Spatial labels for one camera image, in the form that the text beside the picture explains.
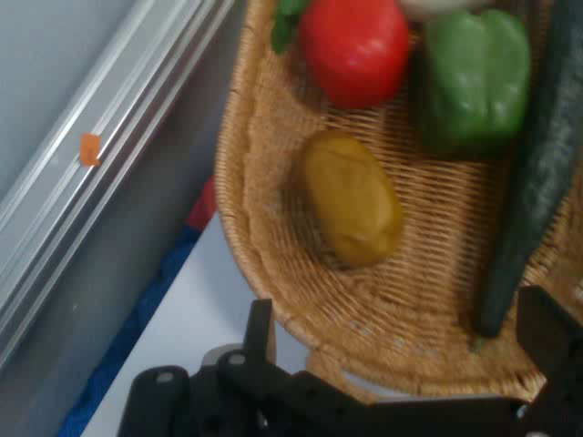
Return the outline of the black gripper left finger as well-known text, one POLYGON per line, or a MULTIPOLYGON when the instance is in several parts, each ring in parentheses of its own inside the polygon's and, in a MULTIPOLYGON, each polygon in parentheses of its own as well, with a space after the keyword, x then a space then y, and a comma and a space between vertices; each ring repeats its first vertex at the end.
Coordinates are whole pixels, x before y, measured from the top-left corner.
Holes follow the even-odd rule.
POLYGON ((218 362, 220 375, 235 387, 275 387, 290 374, 276 364, 276 333, 271 300, 251 304, 243 343, 218 362))

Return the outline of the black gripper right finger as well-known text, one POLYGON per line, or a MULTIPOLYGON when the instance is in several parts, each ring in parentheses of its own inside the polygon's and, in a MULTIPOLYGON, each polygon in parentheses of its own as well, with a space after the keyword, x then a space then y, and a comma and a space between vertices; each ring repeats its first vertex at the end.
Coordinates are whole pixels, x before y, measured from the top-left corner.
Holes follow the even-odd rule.
POLYGON ((543 288, 518 292, 517 339, 567 405, 582 403, 582 324, 543 288))

